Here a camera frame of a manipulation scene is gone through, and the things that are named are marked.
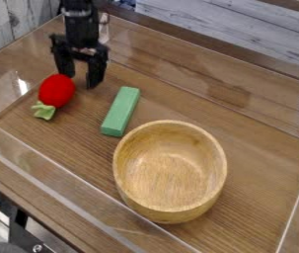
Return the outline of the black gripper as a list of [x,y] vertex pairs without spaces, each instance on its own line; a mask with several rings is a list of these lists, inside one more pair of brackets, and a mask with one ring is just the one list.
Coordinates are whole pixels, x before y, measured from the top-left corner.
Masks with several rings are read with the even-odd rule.
[[99,42],[99,12],[92,0],[60,0],[64,18],[64,34],[51,34],[51,52],[57,72],[72,78],[75,66],[72,53],[88,56],[87,88],[95,88],[104,80],[108,61],[108,47]]

